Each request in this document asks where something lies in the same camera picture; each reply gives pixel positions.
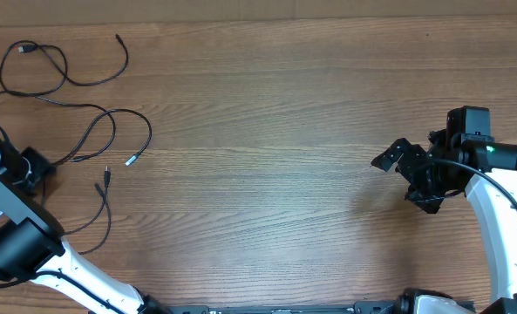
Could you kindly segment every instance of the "wooden table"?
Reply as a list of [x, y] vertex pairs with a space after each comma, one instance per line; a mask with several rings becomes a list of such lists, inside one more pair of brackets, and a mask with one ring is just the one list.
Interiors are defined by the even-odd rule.
[[[396, 138], [427, 146], [450, 109], [491, 108], [493, 135], [517, 144], [517, 16], [365, 18], [257, 23], [122, 24], [0, 29], [9, 44], [61, 47], [70, 76], [52, 99], [131, 108], [98, 158], [58, 170], [46, 207], [72, 229], [99, 207], [93, 183], [112, 169], [112, 232], [87, 258], [165, 304], [344, 304], [393, 299], [404, 287], [488, 304], [478, 223], [463, 196], [426, 215], [407, 183], [370, 168]], [[39, 53], [9, 57], [8, 85], [59, 80]], [[0, 98], [18, 147], [52, 160], [96, 115], [36, 99]], [[102, 121], [85, 145], [106, 143]], [[96, 244], [105, 218], [70, 237]], [[27, 283], [0, 290], [0, 313], [85, 313]]]

